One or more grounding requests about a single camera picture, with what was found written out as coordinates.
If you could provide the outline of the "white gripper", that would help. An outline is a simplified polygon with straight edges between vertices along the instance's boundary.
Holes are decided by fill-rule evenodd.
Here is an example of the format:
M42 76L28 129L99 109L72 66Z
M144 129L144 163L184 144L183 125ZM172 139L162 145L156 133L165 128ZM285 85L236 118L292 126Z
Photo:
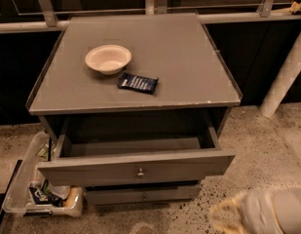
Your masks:
M243 192L209 208L209 222L220 234L281 234L272 193L266 190Z

